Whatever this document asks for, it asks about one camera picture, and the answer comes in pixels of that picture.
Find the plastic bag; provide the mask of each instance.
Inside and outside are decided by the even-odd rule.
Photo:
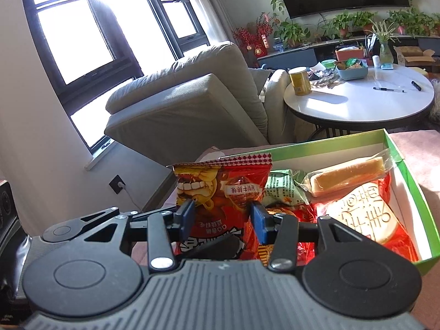
[[[310,172],[301,186],[313,197],[325,197],[348,187],[353,188],[383,178],[393,165],[390,149],[385,149],[372,157],[354,159]]]
[[[389,207],[391,175],[365,183],[341,199],[312,205],[411,262],[419,260],[412,240]]]
[[[308,204],[304,190],[299,186],[305,177],[304,171],[298,170],[273,170],[266,183],[263,200],[264,207],[276,203],[287,206]]]
[[[298,218],[299,222],[316,223],[316,212],[310,205],[299,205],[295,207],[284,207],[281,205],[276,208],[268,208],[267,211],[271,215],[285,213],[295,216]],[[258,257],[264,266],[268,265],[273,249],[273,244],[268,244],[267,246],[258,246]],[[315,245],[313,243],[299,242],[296,245],[296,252],[296,265],[305,265],[315,257]]]
[[[225,233],[240,238],[236,257],[256,259],[258,241],[249,220],[248,204],[261,201],[272,167],[270,154],[222,158],[193,164],[176,164],[177,205],[196,202],[190,237],[176,253],[205,244]]]

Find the window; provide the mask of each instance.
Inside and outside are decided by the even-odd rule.
[[[85,145],[103,135],[110,95],[209,45],[189,0],[23,0],[46,73]]]

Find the can lid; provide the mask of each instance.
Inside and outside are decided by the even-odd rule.
[[[291,70],[289,70],[289,74],[298,74],[305,72],[307,70],[307,67],[296,67]]]

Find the pink surface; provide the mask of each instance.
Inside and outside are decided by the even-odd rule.
[[[391,134],[410,170],[419,182],[430,206],[434,220],[440,226],[440,134],[437,131],[413,131]],[[224,155],[233,155],[252,149],[223,150]],[[200,159],[209,160],[210,153],[218,157],[218,150],[209,149]],[[175,205],[175,191],[164,207]],[[140,263],[147,262],[147,245],[138,243],[132,253],[133,259]],[[430,330],[440,330],[440,262],[423,277],[422,293],[415,304],[412,314]]]

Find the tv stand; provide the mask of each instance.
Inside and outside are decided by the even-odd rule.
[[[435,51],[434,56],[440,56],[440,37],[438,36],[407,36],[396,35],[399,41],[389,43],[391,52],[397,61],[394,46],[419,46],[422,50]],[[313,67],[318,62],[326,59],[336,59],[335,48],[342,44],[362,44],[365,46],[365,36],[333,39],[331,41],[312,43],[306,46],[292,48],[284,52],[272,52],[267,56],[258,58],[260,67],[264,64],[269,69],[292,69],[296,67]],[[374,54],[379,54],[379,43],[376,43]]]

